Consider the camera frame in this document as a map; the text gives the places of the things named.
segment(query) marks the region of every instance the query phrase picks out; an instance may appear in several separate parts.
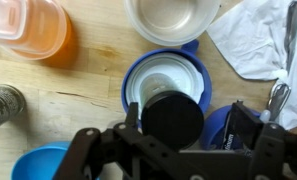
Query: wooden countertop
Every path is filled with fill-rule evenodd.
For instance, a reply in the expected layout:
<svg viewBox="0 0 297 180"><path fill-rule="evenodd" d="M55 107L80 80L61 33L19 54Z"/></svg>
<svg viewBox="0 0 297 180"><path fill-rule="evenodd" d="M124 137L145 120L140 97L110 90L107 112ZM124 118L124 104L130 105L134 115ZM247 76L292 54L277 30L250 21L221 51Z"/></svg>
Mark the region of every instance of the wooden countertop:
<svg viewBox="0 0 297 180"><path fill-rule="evenodd" d="M239 0L222 0L217 18ZM125 118L120 90L130 65L160 48L141 37L127 20L121 0L60 0L73 25L68 45L41 61L20 61L0 48L0 84L23 92L27 110L0 126L0 179L9 179L15 161L25 152L51 141L71 140L84 127L105 130ZM208 69L213 97L206 115L242 99L262 111L273 81L241 79L207 35L200 37L197 56ZM120 179L111 166L107 179Z"/></svg>

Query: black lid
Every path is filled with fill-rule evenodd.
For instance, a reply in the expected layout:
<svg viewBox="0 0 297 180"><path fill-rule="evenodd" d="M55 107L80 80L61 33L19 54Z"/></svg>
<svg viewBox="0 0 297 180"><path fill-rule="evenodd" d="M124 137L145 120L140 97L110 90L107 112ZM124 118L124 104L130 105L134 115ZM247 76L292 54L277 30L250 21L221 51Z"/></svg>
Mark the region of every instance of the black lid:
<svg viewBox="0 0 297 180"><path fill-rule="evenodd" d="M188 95L168 91L152 97L142 115L144 135L152 135L168 147L180 150L192 145L201 135L203 113Z"/></svg>

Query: metal spoon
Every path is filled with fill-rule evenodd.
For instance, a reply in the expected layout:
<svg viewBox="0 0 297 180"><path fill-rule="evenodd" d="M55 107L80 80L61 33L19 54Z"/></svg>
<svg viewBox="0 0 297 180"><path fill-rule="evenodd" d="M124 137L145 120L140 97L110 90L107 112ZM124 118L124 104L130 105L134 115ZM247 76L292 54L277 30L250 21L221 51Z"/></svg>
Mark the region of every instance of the metal spoon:
<svg viewBox="0 0 297 180"><path fill-rule="evenodd" d="M279 113L288 100L290 92L291 88L287 84L279 84L276 86L268 101L268 110L271 113L270 121L276 121Z"/></svg>
<svg viewBox="0 0 297 180"><path fill-rule="evenodd" d="M285 37L285 50L287 52L287 67L289 74L292 61L295 54L295 47L297 41L297 1L291 2L288 8L287 15L287 31Z"/></svg>

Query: white towel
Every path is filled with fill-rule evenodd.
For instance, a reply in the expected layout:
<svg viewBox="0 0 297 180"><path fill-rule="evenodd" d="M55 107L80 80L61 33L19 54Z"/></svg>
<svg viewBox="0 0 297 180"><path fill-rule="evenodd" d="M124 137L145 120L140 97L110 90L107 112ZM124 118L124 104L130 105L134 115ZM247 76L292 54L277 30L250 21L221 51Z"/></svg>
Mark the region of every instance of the white towel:
<svg viewBox="0 0 297 180"><path fill-rule="evenodd" d="M208 28L213 42L245 79L287 83L292 92L279 115L285 129L297 127L297 44L289 75L284 48L290 0L244 0Z"/></svg>

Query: blue bowl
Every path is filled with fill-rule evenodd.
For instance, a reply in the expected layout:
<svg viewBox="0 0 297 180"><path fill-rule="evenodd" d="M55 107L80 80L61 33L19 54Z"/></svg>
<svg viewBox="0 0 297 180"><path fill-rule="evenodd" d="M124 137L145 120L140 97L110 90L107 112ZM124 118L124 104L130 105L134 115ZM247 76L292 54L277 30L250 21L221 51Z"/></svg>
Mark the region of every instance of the blue bowl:
<svg viewBox="0 0 297 180"><path fill-rule="evenodd" d="M205 120L202 134L199 138L201 148L204 150L220 149L223 144L224 126L228 112L231 110L231 105L217 109ZM250 109L252 114L259 118L260 113ZM233 149L243 148L239 138L235 138L232 144Z"/></svg>
<svg viewBox="0 0 297 180"><path fill-rule="evenodd" d="M16 162L12 180L50 180L55 175L70 142L53 142L33 149Z"/></svg>
<svg viewBox="0 0 297 180"><path fill-rule="evenodd" d="M147 59L149 56L159 54L159 53L173 53L177 54L179 56L182 56L186 58L188 61L190 61L196 69L202 74L203 80L204 80L204 92L202 93L200 100L199 100L199 107L201 108L202 112L205 113L209 107L211 95L212 95L212 86L211 86L211 80L208 74L208 71L206 67L202 64L200 59L198 59L195 56L195 53L199 47L199 42L197 40L194 40L190 43L187 43L182 46L181 49L171 49L171 48L165 48L165 49L157 49L150 51L143 56L141 56L134 64L129 68L126 76L124 77L122 88L121 88L121 100L122 105L124 107L125 112L128 112L129 103L126 100L126 85L128 78L130 74L132 73L133 69L143 60Z"/></svg>

